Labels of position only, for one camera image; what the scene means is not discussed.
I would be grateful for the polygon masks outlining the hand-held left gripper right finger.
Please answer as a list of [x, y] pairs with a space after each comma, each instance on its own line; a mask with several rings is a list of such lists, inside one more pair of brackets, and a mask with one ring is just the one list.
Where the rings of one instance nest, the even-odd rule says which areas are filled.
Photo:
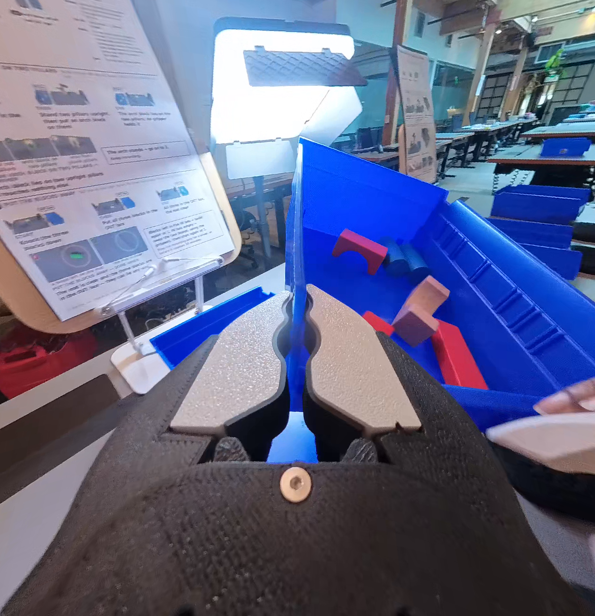
[[340, 420], [373, 437], [421, 420], [377, 331], [352, 308], [315, 285], [306, 286], [305, 322], [314, 337], [306, 369], [311, 399]]

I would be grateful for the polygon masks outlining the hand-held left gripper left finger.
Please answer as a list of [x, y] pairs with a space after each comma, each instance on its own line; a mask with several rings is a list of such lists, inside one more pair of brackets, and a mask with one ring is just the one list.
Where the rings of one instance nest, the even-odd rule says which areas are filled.
[[281, 432], [289, 418], [286, 357], [293, 294], [283, 291], [218, 335], [178, 407], [175, 432]]

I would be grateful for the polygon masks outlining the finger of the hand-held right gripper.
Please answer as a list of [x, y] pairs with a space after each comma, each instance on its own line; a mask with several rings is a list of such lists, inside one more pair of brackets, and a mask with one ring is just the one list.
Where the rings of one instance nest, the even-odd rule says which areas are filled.
[[553, 470], [595, 474], [595, 412], [521, 418], [485, 434], [492, 443]]

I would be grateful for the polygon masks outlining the red wooden plank block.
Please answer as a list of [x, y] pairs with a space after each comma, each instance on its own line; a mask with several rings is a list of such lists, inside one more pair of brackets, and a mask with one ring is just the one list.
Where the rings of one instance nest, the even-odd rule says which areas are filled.
[[376, 315], [374, 312], [366, 311], [363, 313], [362, 317], [377, 332], [384, 333], [388, 337], [391, 337], [395, 332], [394, 327], [391, 324]]
[[438, 329], [432, 335], [432, 346], [445, 384], [488, 390], [488, 385], [458, 327], [439, 320]]

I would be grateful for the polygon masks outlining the natural wood arch block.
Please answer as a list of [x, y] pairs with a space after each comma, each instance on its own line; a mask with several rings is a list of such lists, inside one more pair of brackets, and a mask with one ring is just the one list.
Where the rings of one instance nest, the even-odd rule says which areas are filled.
[[392, 322], [394, 332], [411, 347], [431, 338], [439, 328], [433, 315], [448, 297], [447, 287], [432, 275], [427, 276], [404, 301]]

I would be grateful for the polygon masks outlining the blue wooden cylinder block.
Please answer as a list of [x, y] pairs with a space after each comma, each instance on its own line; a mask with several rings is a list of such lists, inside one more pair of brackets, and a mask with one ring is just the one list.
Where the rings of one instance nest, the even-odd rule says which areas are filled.
[[386, 274], [395, 278], [407, 276], [410, 268], [400, 244], [391, 236], [382, 236], [378, 242], [387, 249], [383, 261]]
[[408, 266], [408, 280], [413, 285], [418, 285], [431, 275], [431, 269], [419, 252], [410, 244], [404, 243], [400, 246]]

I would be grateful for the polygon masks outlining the red wooden arch block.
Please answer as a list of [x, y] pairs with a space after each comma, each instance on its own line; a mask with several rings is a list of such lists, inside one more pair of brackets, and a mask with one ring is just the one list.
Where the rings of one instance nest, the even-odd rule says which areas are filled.
[[368, 274], [375, 275], [388, 255], [388, 248], [346, 228], [336, 240], [332, 257], [338, 258], [347, 252], [355, 252], [363, 257]]

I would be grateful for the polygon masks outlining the black mesh wrist rest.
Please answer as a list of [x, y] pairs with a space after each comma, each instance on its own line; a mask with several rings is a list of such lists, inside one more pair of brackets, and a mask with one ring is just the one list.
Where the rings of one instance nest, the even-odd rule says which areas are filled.
[[513, 488], [528, 501], [595, 522], [595, 474], [567, 473], [489, 442]]

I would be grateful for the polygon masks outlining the red bag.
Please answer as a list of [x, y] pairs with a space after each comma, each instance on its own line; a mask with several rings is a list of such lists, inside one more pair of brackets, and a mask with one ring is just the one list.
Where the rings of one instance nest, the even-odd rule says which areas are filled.
[[0, 391], [8, 399], [90, 360], [98, 342], [89, 329], [65, 335], [24, 327], [0, 342]]

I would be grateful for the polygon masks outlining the white studio light panel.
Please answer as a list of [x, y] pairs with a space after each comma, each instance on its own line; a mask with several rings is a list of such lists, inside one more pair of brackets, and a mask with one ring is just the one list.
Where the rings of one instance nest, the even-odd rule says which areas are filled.
[[228, 179], [291, 173], [300, 138], [331, 145], [362, 112], [347, 25], [225, 17], [214, 32], [210, 139]]

